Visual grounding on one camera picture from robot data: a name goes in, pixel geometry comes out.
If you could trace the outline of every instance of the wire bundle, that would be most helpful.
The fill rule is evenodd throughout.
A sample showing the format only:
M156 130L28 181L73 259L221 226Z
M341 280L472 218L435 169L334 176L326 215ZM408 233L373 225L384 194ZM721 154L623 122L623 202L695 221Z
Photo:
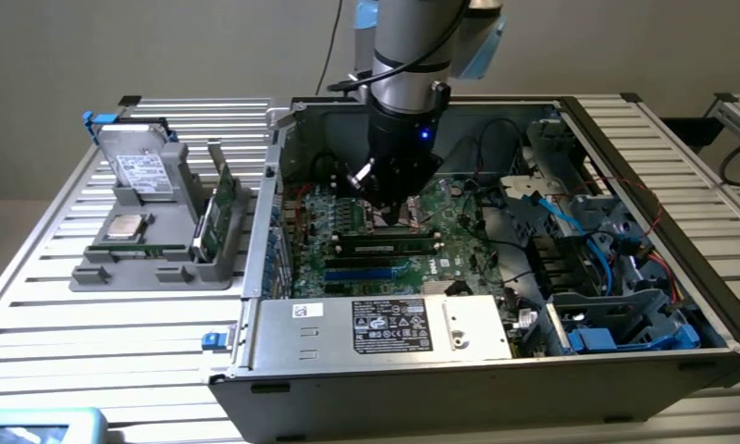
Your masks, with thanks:
M545 199L540 198L537 203L556 217L559 217L565 222L568 222L569 225L576 228L576 231L579 231L579 234L581 236L587 236L587 232L585 232L584 228L581 227L581 224L579 223L579 221L575 218L565 215L553 205L551 205L551 203ZM608 260L605 259L605 255L600 251L600 247L597 246L597 243L595 243L592 238L589 238L588 236L585 237L585 239L587 239L587 246L589 247L589 251L597 256L597 258L600 260L600 265L603 266L603 273L605 274L605 296L608 296L612 293L612 286L613 286L613 282L615 282L615 276L612 274L612 268L608 265Z
M623 179L623 178L596 178L596 179L592 179L592 180L585 180L583 182L583 184L593 184L593 183L596 183L599 181L604 181L604 180L616 180L620 183L627 183L628 185L636 187L639 190L645 191L652 195L652 199L655 199L655 202L657 203L657 210L655 211L655 218L652 219L652 223L649 224L649 227L644 231L644 234L640 236L641 238L645 238L652 233L652 231L655 230L655 227L657 227L657 224L661 223L661 218L664 216L664 206L661 205L661 201L657 198L657 195L655 194L655 191L651 190L649 188L647 188L647 186L644 186L643 183L633 182L632 180ZM581 189L581 187L579 187L573 191L573 194L580 189Z
M675 279L675 274L671 271L671 267L667 265L667 261L661 257L661 255L656 252L652 252L647 255L648 259L653 263L661 266L665 270L665 276L668 278L668 287L671 288L671 303L677 303L677 300L684 301L685 297L680 290L680 285L677 285L677 280Z

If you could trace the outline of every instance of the white wall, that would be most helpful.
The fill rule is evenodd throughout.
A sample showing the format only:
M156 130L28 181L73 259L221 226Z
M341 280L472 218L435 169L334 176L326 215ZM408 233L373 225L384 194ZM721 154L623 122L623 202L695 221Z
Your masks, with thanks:
M508 0L487 78L460 93L640 93L697 114L740 92L740 0ZM310 94L337 0L0 0L0 198L49 198L125 94ZM345 0L326 80L353 64Z

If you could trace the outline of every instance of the blue plastic clip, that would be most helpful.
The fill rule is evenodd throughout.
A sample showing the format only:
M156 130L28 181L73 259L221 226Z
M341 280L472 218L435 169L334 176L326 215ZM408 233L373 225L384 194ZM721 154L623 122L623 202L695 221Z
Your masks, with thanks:
M118 115L117 114L100 114L98 116L96 116L96 118L93 119L93 123L96 125L106 125L109 123L114 123L118 119Z
M90 135L93 143L96 143L96 145L98 145L98 137L96 136L96 131L93 129L93 112L92 111L85 111L85 114L82 114L82 120L85 120L85 131Z
M699 347L699 334L687 324L680 325L673 334L655 338L649 342L616 344L608 328L576 328L567 333L567 339L569 347L579 354L691 350Z
M226 333L206 333L202 336L202 350L226 350Z

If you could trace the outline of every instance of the electronic component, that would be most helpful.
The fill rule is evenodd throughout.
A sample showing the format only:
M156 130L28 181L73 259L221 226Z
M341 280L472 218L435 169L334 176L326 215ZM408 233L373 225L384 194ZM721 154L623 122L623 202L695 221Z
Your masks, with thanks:
M392 267L402 259L394 257L338 257L322 261L326 268L373 268Z
M404 233L341 236L332 235L332 251L338 257L436 254L440 233Z
M328 270L322 274L322 280L378 280L394 278L390 268L369 268L366 270Z
M421 294L444 294L453 284L452 280L433 280L421 284Z
M633 256L641 249L641 240L627 237L615 239L611 248L623 256Z
M581 237L555 239L532 236L529 239L527 258L547 294L563 291L595 296L601 294L599 271L581 253L583 247Z
M447 296L455 296L460 293L467 293L468 295L473 294L473 291L471 291L469 284L467 284L465 280L456 280L451 284L451 286L444 289L444 294Z
M205 213L197 222L192 238L192 251L201 262L210 262L224 245L232 217L232 206L236 199L236 182L226 163L217 166L220 179L208 199Z
M232 177L220 142L206 144L217 181L204 187L189 170L189 148L164 118L86 113L85 127L118 180L116 202L73 269L70 289L226 288L249 191Z
M109 222L106 237L112 240L125 240L140 235L145 227L142 215L117 215Z
M345 286L345 284L329 282L322 286L322 291L325 292L325 294L345 294L348 293L348 287Z

